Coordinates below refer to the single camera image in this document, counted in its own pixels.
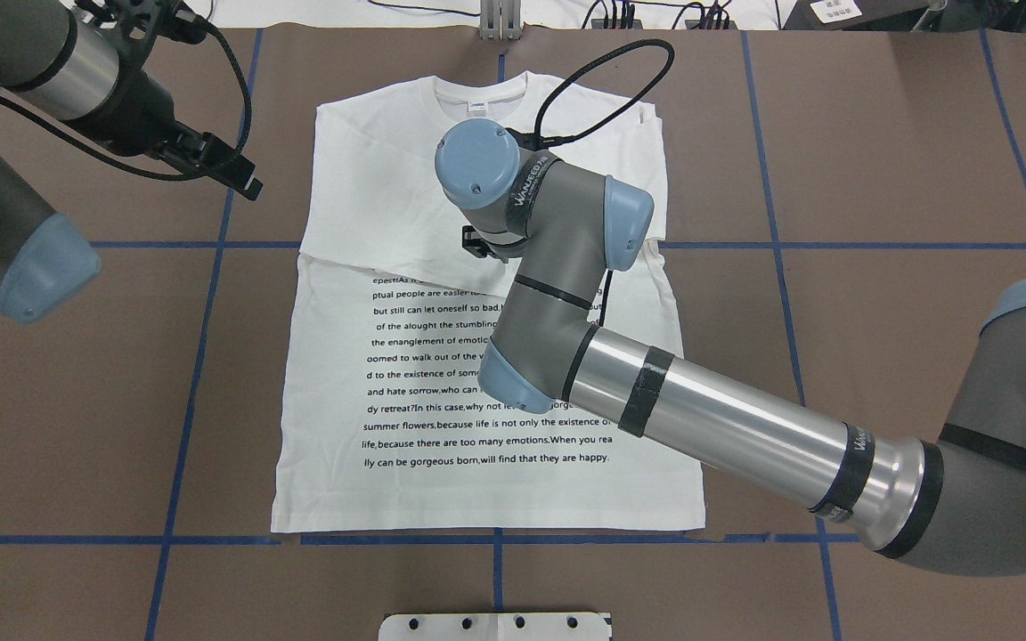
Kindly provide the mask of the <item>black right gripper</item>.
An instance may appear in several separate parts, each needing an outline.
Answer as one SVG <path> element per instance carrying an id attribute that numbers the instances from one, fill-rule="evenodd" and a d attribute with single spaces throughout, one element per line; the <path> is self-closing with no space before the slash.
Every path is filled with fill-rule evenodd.
<path id="1" fill-rule="evenodd" d="M 461 248 L 476 258 L 492 258 L 508 263 L 512 256 L 505 245 L 494 245 L 473 226 L 461 227 Z"/>

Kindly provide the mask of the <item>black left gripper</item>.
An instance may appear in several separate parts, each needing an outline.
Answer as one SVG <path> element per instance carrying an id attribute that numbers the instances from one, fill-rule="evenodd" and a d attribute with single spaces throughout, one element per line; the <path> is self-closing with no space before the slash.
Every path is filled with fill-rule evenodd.
<path id="1" fill-rule="evenodd" d="M 93 112 L 77 119 L 77 132 L 115 157 L 159 159 L 177 171 L 177 181 L 211 177 L 245 199 L 256 199 L 262 183 L 243 155 L 251 130 L 251 93 L 216 25 L 183 1 L 78 1 L 77 17 L 102 36 L 118 61 L 117 85 Z M 239 81 L 244 125 L 236 143 L 176 120 L 171 94 L 145 70 L 158 37 L 198 45 L 208 36 L 224 49 Z"/>

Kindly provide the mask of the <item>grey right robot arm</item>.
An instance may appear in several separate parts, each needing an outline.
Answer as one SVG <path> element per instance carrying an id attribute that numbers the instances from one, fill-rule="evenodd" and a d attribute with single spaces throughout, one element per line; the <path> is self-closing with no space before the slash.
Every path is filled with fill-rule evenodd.
<path id="1" fill-rule="evenodd" d="M 985 320 L 936 442 L 887 442 L 588 320 L 638 258 L 647 191 L 530 151 L 490 120 L 436 146 L 445 197 L 516 277 L 479 368 L 513 409 L 567 402 L 849 526 L 924 571 L 1026 573 L 1026 280 Z"/>

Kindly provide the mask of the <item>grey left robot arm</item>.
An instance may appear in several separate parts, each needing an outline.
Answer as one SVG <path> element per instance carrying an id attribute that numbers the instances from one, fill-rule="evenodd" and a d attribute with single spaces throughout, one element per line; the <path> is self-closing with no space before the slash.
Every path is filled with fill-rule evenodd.
<path id="1" fill-rule="evenodd" d="M 145 62 L 159 37 L 213 37 L 243 101 L 239 141 L 175 117 Z M 0 105 L 89 157 L 152 181 L 215 179 L 245 199 L 262 182 L 244 157 L 251 93 L 231 45 L 183 1 L 0 1 Z M 40 321 L 101 271 L 88 239 L 0 158 L 0 316 Z"/>

